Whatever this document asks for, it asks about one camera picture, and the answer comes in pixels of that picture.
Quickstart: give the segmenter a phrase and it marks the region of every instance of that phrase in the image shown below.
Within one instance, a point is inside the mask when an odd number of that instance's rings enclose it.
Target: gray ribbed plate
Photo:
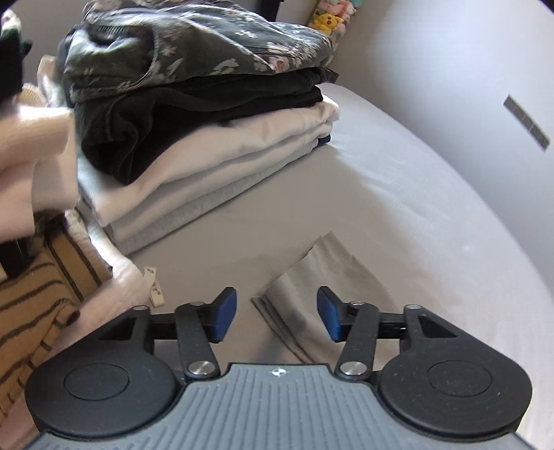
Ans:
[[[158,422],[120,438],[70,441],[44,434],[32,450],[523,450],[515,434],[452,443],[393,419],[363,383],[326,366],[235,364],[215,381],[189,385]]]

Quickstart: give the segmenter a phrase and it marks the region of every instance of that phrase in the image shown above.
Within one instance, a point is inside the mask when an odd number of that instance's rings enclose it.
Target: gray rectangular sticker on wall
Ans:
[[[539,128],[539,126],[533,121],[531,116],[527,114],[523,108],[516,103],[516,101],[508,95],[504,101],[504,106],[511,112],[516,119],[525,127],[531,136],[537,141],[543,150],[546,150],[550,145],[550,139]]]

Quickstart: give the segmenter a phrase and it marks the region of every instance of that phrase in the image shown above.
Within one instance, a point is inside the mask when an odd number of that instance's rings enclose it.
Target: white logo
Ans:
[[[288,374],[288,372],[282,367],[276,367],[269,373],[271,373],[272,375],[275,375],[278,378],[281,378],[282,376],[285,376],[286,374]]]

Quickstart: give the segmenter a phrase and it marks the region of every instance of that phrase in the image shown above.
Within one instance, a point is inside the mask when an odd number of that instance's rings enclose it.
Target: white bed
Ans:
[[[433,150],[352,92],[322,91],[341,107],[329,145],[131,256],[157,267],[160,312],[234,286],[219,361],[297,362],[249,299],[333,230],[392,294],[391,311],[422,304],[524,367],[534,397],[520,433],[552,449],[554,301],[537,271]]]

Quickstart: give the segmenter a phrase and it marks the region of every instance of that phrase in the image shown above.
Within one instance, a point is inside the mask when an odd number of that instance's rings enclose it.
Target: gray folded cloth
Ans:
[[[389,293],[333,232],[320,237],[300,261],[252,302],[301,362],[328,363],[334,367],[344,344],[331,341],[317,313],[316,294],[323,285],[329,286],[344,302],[365,301],[381,311],[393,312]],[[379,346],[374,368],[382,367],[398,354],[396,347],[396,342]]]

